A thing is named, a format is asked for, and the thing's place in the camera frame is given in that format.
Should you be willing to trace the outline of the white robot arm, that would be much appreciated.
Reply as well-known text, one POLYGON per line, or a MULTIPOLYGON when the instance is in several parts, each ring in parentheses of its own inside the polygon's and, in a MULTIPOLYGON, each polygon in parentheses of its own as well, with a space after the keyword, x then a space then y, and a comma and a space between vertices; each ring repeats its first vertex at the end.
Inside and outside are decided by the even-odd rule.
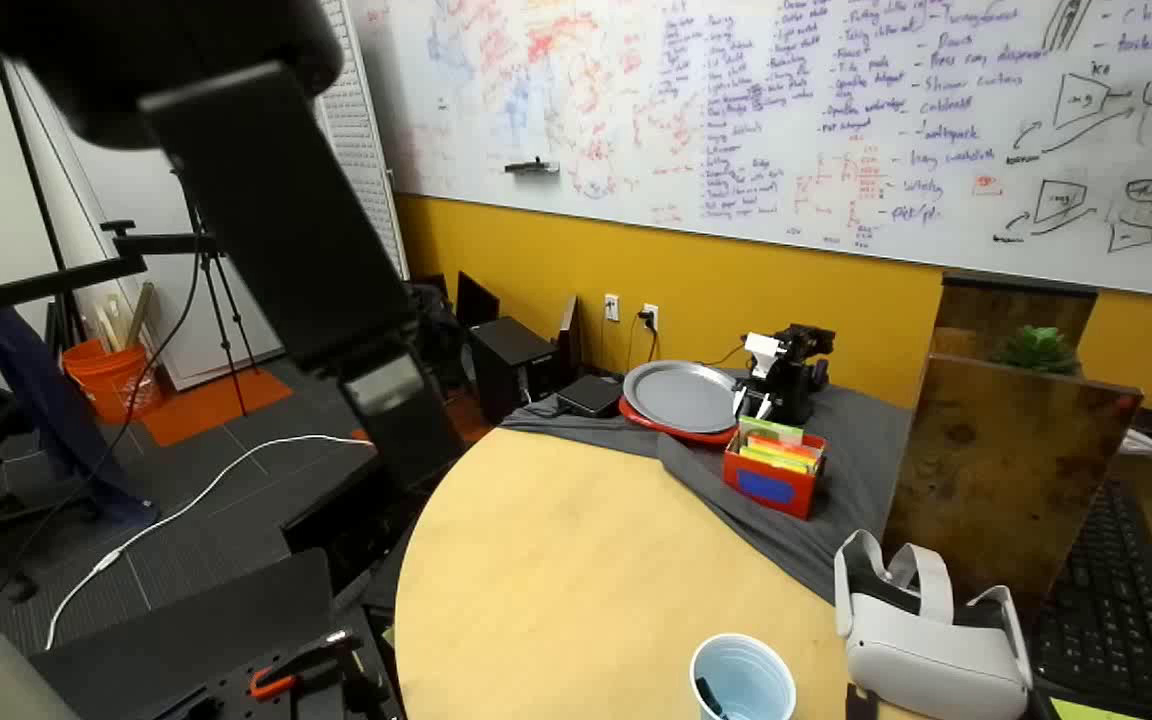
POLYGON ((437 480, 452 424, 414 362, 410 286, 313 98, 343 72, 321 0, 0 0, 0 56, 68 129, 170 161, 285 351, 334 381, 389 474, 437 480))

